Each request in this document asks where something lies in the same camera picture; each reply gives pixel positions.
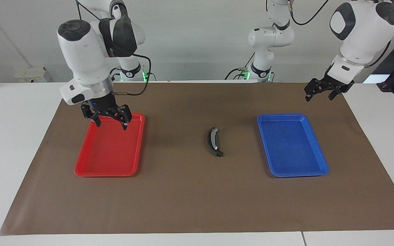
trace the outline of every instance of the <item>red tray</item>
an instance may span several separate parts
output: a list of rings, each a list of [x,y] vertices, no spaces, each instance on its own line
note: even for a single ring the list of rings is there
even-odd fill
[[[145,116],[132,114],[127,130],[121,123],[101,117],[101,126],[89,124],[74,172],[81,177],[128,177],[137,168]]]

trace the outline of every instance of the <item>plastic tray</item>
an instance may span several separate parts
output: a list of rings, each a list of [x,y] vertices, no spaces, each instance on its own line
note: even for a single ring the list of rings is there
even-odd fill
[[[82,177],[127,177],[137,168],[145,117],[132,114],[127,130],[109,117],[100,117],[101,126],[91,122],[84,137],[74,172]]]
[[[271,172],[277,177],[321,176],[329,172],[308,118],[264,114],[258,126]]]

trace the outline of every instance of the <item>brown paper sheet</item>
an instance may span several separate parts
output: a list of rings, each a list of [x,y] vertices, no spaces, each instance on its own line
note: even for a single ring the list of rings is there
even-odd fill
[[[61,103],[0,234],[394,229],[394,184],[344,97],[307,103],[304,86],[150,84],[142,96],[117,96],[147,118],[130,178],[75,176],[89,121]],[[256,118],[296,112],[313,126],[326,176],[281,179],[269,170]],[[214,126],[223,158],[207,149]]]

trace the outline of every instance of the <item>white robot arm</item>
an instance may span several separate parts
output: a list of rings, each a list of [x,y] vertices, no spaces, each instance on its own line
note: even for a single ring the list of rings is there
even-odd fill
[[[83,115],[100,126],[99,115],[111,117],[125,130],[132,118],[127,105],[117,106],[113,83],[105,66],[105,57],[117,57],[120,63],[135,71],[140,65],[132,55],[145,40],[139,27],[133,29],[127,8],[122,0],[85,1],[92,10],[109,11],[111,18],[88,23],[70,20],[59,27],[57,37],[65,60],[74,78],[61,87],[66,103],[81,103]]]
[[[255,28],[249,33],[249,44],[255,49],[255,58],[247,67],[249,79],[267,81],[275,58],[272,47],[284,47],[294,40],[294,30],[290,26],[288,0],[269,0],[267,15],[272,20],[270,27]]]
[[[350,89],[353,78],[394,36],[394,0],[345,2],[333,13],[330,28],[343,45],[324,78],[305,87],[307,101],[323,91],[332,91],[333,100]]]

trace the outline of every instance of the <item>white table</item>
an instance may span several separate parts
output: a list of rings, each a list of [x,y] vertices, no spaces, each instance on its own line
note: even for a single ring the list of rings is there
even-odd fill
[[[57,110],[61,85],[0,84],[0,227]],[[380,92],[375,84],[355,84],[344,96],[394,182],[394,127],[386,130],[394,126],[393,94]],[[0,236],[0,245],[11,246],[303,246],[305,243],[308,246],[394,245],[394,231]]]

